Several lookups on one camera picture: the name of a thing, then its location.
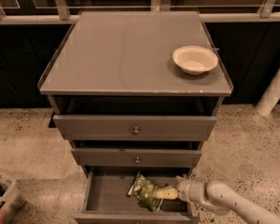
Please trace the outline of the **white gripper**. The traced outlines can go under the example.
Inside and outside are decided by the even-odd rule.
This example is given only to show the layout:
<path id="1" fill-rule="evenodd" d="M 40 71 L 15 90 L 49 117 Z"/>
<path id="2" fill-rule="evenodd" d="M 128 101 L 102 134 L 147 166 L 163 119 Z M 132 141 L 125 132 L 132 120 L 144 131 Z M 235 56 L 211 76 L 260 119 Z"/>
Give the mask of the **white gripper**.
<path id="1" fill-rule="evenodd" d="M 176 179 L 176 188 L 173 188 L 172 186 L 167 186 L 165 188 L 155 190 L 153 192 L 153 196 L 157 199 L 165 200 L 175 200 L 178 197 L 178 199 L 183 202 L 191 202 L 189 191 L 192 181 L 179 175 L 176 177 Z"/>

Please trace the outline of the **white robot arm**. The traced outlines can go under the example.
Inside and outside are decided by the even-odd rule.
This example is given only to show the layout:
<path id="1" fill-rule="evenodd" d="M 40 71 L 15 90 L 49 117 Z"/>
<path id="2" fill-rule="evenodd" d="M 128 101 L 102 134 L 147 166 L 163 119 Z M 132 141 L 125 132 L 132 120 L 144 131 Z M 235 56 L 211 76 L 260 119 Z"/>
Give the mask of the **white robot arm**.
<path id="1" fill-rule="evenodd" d="M 204 183 L 181 176 L 176 179 L 178 183 L 175 187 L 158 189 L 153 196 L 157 199 L 197 203 L 218 215 L 227 215 L 232 211 L 247 224 L 280 224 L 279 216 L 252 203 L 221 181 Z"/>

